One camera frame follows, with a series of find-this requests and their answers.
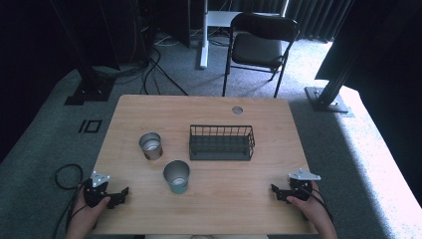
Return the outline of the teal metal cup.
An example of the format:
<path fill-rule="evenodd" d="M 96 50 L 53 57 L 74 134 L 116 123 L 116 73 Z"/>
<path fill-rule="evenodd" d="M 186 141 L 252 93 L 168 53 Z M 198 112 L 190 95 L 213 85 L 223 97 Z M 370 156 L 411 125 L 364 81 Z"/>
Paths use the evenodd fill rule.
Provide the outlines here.
<path fill-rule="evenodd" d="M 173 193 L 183 194 L 188 189 L 190 167 L 183 160 L 172 160 L 165 165 L 163 177 Z"/>

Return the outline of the person's left hand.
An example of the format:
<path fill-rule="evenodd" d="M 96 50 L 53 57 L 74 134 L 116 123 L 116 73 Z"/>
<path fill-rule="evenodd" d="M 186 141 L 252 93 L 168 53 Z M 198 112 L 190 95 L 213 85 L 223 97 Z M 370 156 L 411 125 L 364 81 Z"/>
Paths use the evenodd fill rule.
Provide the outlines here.
<path fill-rule="evenodd" d="M 106 197 L 97 206 L 89 207 L 86 205 L 85 198 L 80 195 L 75 204 L 66 239 L 85 239 L 93 230 L 109 201 L 110 198 Z"/>

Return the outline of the dark upright panel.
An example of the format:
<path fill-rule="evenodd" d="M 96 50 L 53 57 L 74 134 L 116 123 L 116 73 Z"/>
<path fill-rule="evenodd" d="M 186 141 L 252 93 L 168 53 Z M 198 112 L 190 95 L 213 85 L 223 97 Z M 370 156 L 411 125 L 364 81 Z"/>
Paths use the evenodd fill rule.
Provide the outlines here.
<path fill-rule="evenodd" d="M 190 0 L 155 0 L 156 26 L 190 48 Z"/>

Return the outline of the black metal stand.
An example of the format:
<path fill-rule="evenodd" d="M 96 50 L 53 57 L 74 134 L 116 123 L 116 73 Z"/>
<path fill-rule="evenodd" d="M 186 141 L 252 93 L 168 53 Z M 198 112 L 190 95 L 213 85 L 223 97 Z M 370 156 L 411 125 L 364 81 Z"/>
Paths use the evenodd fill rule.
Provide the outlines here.
<path fill-rule="evenodd" d="M 65 100 L 65 105 L 82 106 L 85 102 L 107 102 L 115 78 L 103 78 L 96 73 L 62 0 L 49 0 L 49 2 L 60 22 L 64 45 L 81 77 L 74 93 Z"/>
<path fill-rule="evenodd" d="M 316 73 L 317 80 L 327 80 L 326 86 L 305 88 L 315 112 L 348 113 L 339 91 L 362 61 L 363 51 L 396 3 L 397 0 L 353 0 Z"/>

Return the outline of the silver metal cup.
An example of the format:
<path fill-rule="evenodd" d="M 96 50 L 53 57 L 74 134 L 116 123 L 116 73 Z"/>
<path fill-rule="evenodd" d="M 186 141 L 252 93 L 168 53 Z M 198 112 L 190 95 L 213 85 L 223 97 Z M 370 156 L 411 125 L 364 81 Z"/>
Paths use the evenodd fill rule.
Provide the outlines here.
<path fill-rule="evenodd" d="M 138 144 L 148 160 L 159 159 L 163 154 L 161 137 L 156 132 L 146 132 L 140 137 Z"/>

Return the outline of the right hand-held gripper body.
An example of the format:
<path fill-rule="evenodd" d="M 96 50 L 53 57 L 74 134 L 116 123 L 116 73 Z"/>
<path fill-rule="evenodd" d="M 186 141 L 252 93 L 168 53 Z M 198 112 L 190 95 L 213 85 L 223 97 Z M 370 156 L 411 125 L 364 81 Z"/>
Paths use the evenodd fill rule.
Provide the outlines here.
<path fill-rule="evenodd" d="M 307 201 L 312 194 L 312 182 L 320 180 L 319 175 L 302 168 L 289 173 L 289 186 L 293 191 L 293 196 L 303 201 Z"/>

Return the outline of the person's right hand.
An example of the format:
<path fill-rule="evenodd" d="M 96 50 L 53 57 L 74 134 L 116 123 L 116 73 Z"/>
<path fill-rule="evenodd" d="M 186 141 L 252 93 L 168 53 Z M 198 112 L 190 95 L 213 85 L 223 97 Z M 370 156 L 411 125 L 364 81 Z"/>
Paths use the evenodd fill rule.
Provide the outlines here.
<path fill-rule="evenodd" d="M 288 200 L 304 213 L 313 226 L 315 226 L 315 223 L 331 222 L 328 212 L 322 205 L 322 197 L 315 183 L 313 184 L 312 195 L 307 201 L 300 200 L 294 196 L 289 197 Z"/>

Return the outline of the black folding chair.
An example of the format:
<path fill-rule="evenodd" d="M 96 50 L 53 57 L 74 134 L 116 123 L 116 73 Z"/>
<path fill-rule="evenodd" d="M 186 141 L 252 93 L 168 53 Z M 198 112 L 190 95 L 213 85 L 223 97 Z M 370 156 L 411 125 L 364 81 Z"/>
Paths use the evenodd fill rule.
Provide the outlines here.
<path fill-rule="evenodd" d="M 278 95 L 290 49 L 300 33 L 299 24 L 290 18 L 255 13 L 240 13 L 230 23 L 229 45 L 222 96 L 226 95 L 231 69 L 279 74 L 274 97 Z"/>

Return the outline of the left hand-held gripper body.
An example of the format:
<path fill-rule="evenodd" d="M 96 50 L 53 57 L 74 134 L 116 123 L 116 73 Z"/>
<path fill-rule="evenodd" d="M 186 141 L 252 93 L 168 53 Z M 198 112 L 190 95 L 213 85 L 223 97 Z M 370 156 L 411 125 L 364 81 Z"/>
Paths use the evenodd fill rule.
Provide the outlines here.
<path fill-rule="evenodd" d="M 110 180 L 109 175 L 93 171 L 90 178 L 84 183 L 84 199 L 89 207 L 96 207 L 107 197 L 106 189 Z"/>

